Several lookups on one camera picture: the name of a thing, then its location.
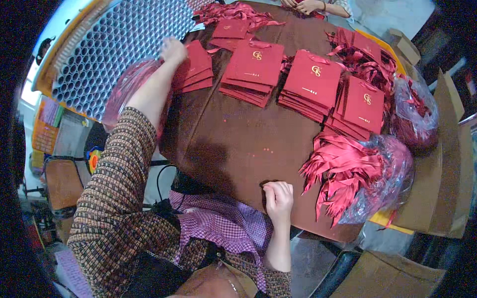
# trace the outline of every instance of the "wooden table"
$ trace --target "wooden table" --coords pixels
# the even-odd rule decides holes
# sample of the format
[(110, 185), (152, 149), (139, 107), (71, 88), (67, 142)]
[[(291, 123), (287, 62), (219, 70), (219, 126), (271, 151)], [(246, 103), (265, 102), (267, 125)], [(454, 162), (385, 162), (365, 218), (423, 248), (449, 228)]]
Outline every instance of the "wooden table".
[[(325, 56), (331, 51), (325, 31), (335, 26), (307, 18), (300, 19), (278, 6), (246, 2), (255, 10), (270, 12), (285, 25), (266, 26), (255, 32), (261, 41), (285, 46), (285, 54), (307, 49)], [(191, 33), (188, 40), (200, 40), (205, 48), (215, 26)], [(160, 144), (162, 155), (195, 179), (265, 212), (260, 183), (283, 180), (294, 186), (291, 223), (320, 236), (353, 241), (362, 225), (337, 225), (325, 216), (325, 207), (316, 221), (319, 186), (301, 195), (304, 179), (301, 165), (313, 150), (313, 138), (321, 131), (318, 123), (275, 103), (277, 89), (286, 80), (280, 76), (278, 88), (264, 109), (226, 96), (218, 91), (220, 78), (232, 53), (218, 51), (212, 59), (214, 85), (185, 93), (174, 100)]]

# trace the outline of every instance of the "open cardboard box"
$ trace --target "open cardboard box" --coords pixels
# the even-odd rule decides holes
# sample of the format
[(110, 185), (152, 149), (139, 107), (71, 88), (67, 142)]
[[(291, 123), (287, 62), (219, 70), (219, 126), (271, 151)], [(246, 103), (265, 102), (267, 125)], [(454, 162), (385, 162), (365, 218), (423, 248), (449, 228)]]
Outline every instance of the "open cardboard box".
[(428, 297), (445, 273), (401, 256), (366, 251), (331, 298)]
[(398, 29), (389, 29), (385, 39), (389, 41), (396, 55), (404, 57), (412, 65), (416, 65), (421, 60), (417, 47)]
[[(413, 67), (401, 61), (409, 76)], [(439, 70), (434, 98), (439, 106), (439, 144), (427, 157), (414, 158), (414, 184), (393, 225), (437, 236), (461, 238), (473, 186), (470, 127), (459, 127), (462, 106), (448, 73)]]

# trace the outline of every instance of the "orange crate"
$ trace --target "orange crate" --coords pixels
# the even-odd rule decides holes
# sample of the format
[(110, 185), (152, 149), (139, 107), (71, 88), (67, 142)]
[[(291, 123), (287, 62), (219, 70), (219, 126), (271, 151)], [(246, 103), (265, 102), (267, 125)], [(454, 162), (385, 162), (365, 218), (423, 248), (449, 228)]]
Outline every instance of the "orange crate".
[(53, 154), (59, 128), (50, 126), (40, 119), (45, 104), (45, 101), (41, 101), (40, 107), (38, 108), (38, 113), (36, 113), (35, 126), (33, 127), (33, 135), (31, 137), (31, 146), (35, 150), (42, 151), (47, 154)]

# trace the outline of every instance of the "brown knit sweater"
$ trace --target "brown knit sweater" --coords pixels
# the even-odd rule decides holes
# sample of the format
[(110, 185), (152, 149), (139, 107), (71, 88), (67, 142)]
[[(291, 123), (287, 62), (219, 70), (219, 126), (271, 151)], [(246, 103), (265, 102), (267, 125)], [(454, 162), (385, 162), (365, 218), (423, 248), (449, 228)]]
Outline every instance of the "brown knit sweater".
[[(106, 141), (91, 181), (77, 203), (68, 246), (97, 297), (121, 296), (148, 252), (171, 261), (179, 250), (180, 231), (161, 216), (143, 212), (156, 130), (138, 110), (126, 108)], [(207, 241), (191, 239), (179, 266), (195, 271), (207, 253)], [(226, 252), (224, 261), (257, 283), (252, 257)], [(290, 274), (262, 268), (270, 297), (291, 297)]]

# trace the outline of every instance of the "plaid shirt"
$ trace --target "plaid shirt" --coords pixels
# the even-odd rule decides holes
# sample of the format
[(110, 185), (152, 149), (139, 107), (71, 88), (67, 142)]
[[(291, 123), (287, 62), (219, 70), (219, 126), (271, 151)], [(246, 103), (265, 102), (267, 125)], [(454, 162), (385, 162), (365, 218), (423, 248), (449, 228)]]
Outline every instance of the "plaid shirt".
[(183, 195), (171, 191), (169, 200), (174, 209), (184, 213), (178, 216), (181, 235), (176, 262), (192, 237), (214, 242), (233, 254), (250, 252), (259, 269), (257, 287), (265, 292), (266, 282), (260, 269), (261, 257), (265, 254), (273, 231), (267, 215), (217, 194)]

